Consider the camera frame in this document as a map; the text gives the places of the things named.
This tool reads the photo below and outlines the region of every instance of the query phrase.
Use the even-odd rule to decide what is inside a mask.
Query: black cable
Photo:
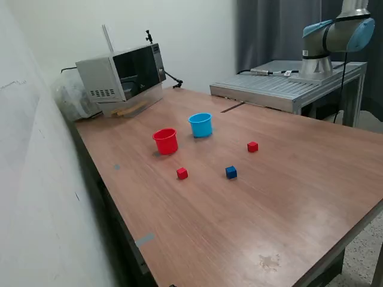
[[[243,73],[243,72],[250,72],[250,70],[241,70],[237,73],[237,75],[239,75],[240,73]]]
[[[77,67],[63,68],[63,69],[61,70],[61,73],[60,73],[60,74],[62,74],[62,72],[65,71],[65,70],[73,70],[73,69],[77,69]]]
[[[346,65],[347,65],[347,52],[345,53],[345,60],[344,60],[343,74],[342,74],[342,84],[341,84],[341,90],[339,92],[339,97],[340,98],[339,98],[338,107],[336,109],[336,114],[335,114],[335,117],[334,117],[334,120],[333,120],[333,124],[335,123],[336,117],[338,116],[339,110],[341,109],[342,92],[343,92],[343,84],[344,84],[344,81],[345,81]]]
[[[165,70],[163,70],[165,72],[166,75],[168,75],[169,77],[171,77],[174,81],[176,81],[178,84],[177,85],[174,85],[173,88],[180,88],[183,84],[183,80],[179,80],[175,77],[173,77],[171,74],[169,74],[168,72],[166,72]]]

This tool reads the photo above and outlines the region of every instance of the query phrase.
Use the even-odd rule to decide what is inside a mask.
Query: white wall
[[[3,0],[0,26],[0,286],[117,286],[74,143]]]
[[[116,50],[146,43],[150,29],[165,69],[185,88],[209,93],[209,84],[235,73],[234,0],[8,0],[44,77],[108,51],[101,25]],[[167,80],[165,85],[173,85]]]

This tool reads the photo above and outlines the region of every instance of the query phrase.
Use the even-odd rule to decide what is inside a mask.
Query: tiled floor
[[[341,112],[337,123],[342,122]],[[358,128],[383,133],[383,123],[371,113],[361,111]],[[346,248],[343,272],[328,287],[368,287],[383,242],[383,212],[380,213]]]

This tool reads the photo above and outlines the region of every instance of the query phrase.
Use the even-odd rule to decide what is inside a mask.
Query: metal platform
[[[257,67],[260,70],[283,71],[299,70],[301,61],[273,61]],[[341,86],[342,62],[333,62],[334,74],[322,84],[297,83],[280,75],[259,76],[244,72],[227,80],[210,85],[214,96],[228,97],[291,112],[300,115],[304,106],[329,94]],[[355,93],[348,94],[343,124],[356,126],[363,92],[364,76],[367,63],[351,62],[346,65],[344,84],[358,79]]]

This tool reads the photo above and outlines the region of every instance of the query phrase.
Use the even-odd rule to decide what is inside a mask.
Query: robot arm
[[[325,78],[332,74],[331,52],[355,52],[371,40],[375,21],[367,10],[368,0],[344,0],[335,20],[303,30],[302,78]]]

